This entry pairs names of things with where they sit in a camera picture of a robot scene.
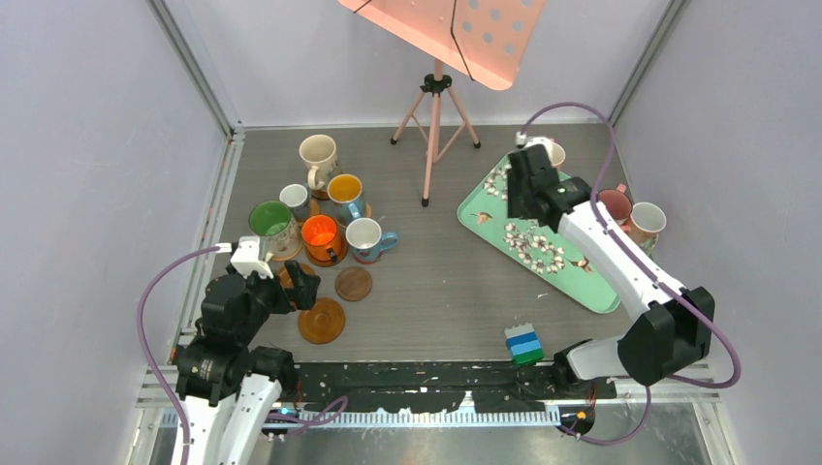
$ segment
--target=toy building block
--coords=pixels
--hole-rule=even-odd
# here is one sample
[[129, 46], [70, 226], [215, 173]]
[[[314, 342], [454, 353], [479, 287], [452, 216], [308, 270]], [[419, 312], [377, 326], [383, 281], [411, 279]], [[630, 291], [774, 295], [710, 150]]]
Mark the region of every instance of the toy building block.
[[531, 324], [505, 329], [505, 347], [517, 366], [536, 363], [545, 357], [537, 333]]

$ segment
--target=white cable clip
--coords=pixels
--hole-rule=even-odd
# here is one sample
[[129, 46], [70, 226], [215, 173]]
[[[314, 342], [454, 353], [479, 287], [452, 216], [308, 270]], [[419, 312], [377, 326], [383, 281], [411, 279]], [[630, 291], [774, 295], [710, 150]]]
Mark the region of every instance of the white cable clip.
[[517, 131], [517, 135], [514, 139], [514, 142], [517, 145], [517, 148], [523, 148], [525, 147], [525, 143], [528, 142], [528, 135], [526, 133], [521, 133], [520, 131]]
[[220, 248], [220, 250], [217, 251], [218, 254], [231, 254], [231, 242], [220, 242], [216, 244], [216, 246]]

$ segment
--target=music stand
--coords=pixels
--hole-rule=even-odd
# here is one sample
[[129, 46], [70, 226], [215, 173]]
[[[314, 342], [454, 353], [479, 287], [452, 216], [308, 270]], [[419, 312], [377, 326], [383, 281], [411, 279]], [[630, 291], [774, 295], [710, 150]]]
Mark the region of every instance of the music stand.
[[[525, 47], [536, 26], [545, 0], [339, 0], [343, 6], [400, 37], [434, 58], [434, 72], [425, 77], [420, 93], [405, 114], [391, 144], [395, 144], [427, 93], [431, 94], [431, 126], [427, 139], [426, 180], [423, 206], [428, 206], [431, 169], [462, 129], [474, 142], [480, 140], [468, 120], [451, 77], [444, 65], [468, 75], [491, 90], [505, 90], [514, 83]], [[462, 124], [439, 150], [441, 93], [447, 90], [462, 118]]]

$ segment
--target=floral tray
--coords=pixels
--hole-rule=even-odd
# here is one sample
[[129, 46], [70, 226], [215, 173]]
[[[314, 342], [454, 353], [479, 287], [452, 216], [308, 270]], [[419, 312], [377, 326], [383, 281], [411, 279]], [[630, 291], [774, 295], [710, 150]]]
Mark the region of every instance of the floral tray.
[[[573, 245], [536, 221], [507, 216], [508, 157], [503, 157], [457, 210], [463, 226], [596, 313], [613, 312], [617, 293]], [[560, 178], [567, 179], [565, 173]]]

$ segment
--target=mug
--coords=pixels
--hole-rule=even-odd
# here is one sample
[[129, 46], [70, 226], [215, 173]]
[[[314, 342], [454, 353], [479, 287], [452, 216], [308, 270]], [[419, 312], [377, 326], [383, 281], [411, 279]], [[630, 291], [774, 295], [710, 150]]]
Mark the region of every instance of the mug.
[[538, 143], [546, 146], [546, 149], [548, 150], [548, 159], [551, 161], [551, 166], [557, 171], [561, 171], [562, 164], [565, 163], [565, 149], [562, 148], [562, 145], [554, 142], [553, 139], [538, 137], [530, 138], [525, 146], [529, 147]]
[[625, 194], [627, 188], [624, 184], [619, 184], [616, 189], [599, 191], [599, 201], [605, 204], [605, 208], [618, 225], [624, 225], [634, 209], [631, 199]]
[[288, 206], [281, 201], [264, 201], [251, 210], [251, 231], [266, 242], [266, 262], [293, 258], [302, 248], [300, 229]]
[[650, 252], [659, 240], [659, 233], [665, 229], [668, 219], [662, 208], [640, 201], [634, 203], [634, 209], [622, 230], [646, 253]]
[[354, 260], [373, 264], [380, 260], [384, 251], [396, 245], [399, 236], [396, 232], [383, 233], [380, 224], [370, 218], [360, 218], [348, 225], [345, 240], [354, 248]]
[[299, 223], [311, 216], [311, 198], [302, 184], [290, 184], [280, 191], [280, 201], [288, 205], [291, 214]]
[[335, 176], [329, 183], [329, 199], [334, 203], [334, 218], [342, 226], [367, 216], [363, 183], [354, 174]]
[[302, 240], [305, 241], [306, 252], [318, 262], [336, 264], [343, 257], [342, 234], [329, 216], [317, 215], [305, 220]]
[[336, 142], [324, 134], [311, 136], [300, 144], [300, 158], [308, 168], [308, 187], [325, 191], [329, 181], [342, 173], [336, 157]]

